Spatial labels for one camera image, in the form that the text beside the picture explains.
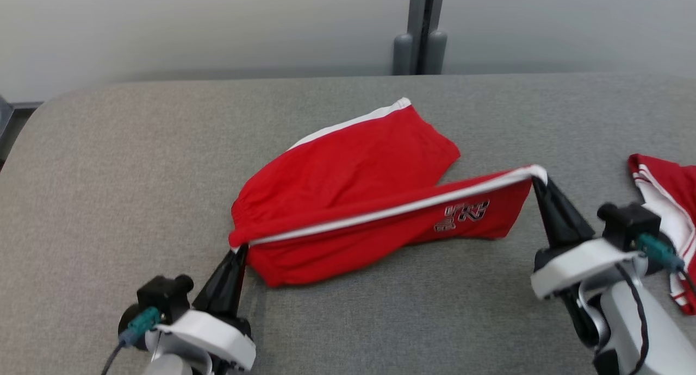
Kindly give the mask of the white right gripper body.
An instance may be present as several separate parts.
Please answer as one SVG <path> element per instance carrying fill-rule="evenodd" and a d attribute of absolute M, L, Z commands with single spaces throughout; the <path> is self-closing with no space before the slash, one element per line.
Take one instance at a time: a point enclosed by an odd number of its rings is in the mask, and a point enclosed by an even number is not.
<path fill-rule="evenodd" d="M 530 276 L 530 283 L 539 299 L 549 298 L 577 284 L 590 291 L 609 288 L 623 280 L 616 264 L 622 266 L 634 281 L 645 276 L 648 269 L 648 259 L 644 254 L 637 251 L 626 253 L 599 238 L 554 257 Z"/>

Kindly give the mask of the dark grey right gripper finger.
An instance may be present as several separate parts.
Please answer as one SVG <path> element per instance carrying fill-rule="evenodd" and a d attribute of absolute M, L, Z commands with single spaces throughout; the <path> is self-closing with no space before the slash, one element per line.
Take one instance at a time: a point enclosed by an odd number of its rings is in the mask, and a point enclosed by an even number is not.
<path fill-rule="evenodd" d="M 595 231 L 589 222 L 581 215 L 572 202 L 562 192 L 561 202 L 562 213 L 565 218 L 566 246 L 576 246 L 595 237 Z"/>
<path fill-rule="evenodd" d="M 537 205 L 543 221 L 549 248 L 566 246 L 566 221 L 562 213 L 561 196 L 563 195 L 552 180 L 542 181 L 532 177 Z"/>

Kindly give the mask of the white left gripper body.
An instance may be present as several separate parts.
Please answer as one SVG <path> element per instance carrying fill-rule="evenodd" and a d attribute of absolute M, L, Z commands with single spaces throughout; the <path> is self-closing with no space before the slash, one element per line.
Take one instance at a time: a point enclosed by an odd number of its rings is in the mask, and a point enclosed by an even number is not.
<path fill-rule="evenodd" d="M 248 335 L 198 310 L 156 325 L 146 333 L 146 346 L 152 353 L 146 372 L 248 372 L 257 356 Z"/>

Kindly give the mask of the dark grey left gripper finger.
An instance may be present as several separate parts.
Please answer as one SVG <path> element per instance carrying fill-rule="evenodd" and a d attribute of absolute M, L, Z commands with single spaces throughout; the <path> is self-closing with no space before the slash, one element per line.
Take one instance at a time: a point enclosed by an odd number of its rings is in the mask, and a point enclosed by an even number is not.
<path fill-rule="evenodd" d="M 229 251 L 193 301 L 209 314 L 236 314 L 241 296 L 241 249 Z"/>
<path fill-rule="evenodd" d="M 248 244 L 242 244 L 234 254 L 233 260 L 233 316 L 237 318 L 242 286 L 245 278 L 246 259 L 249 250 Z"/>

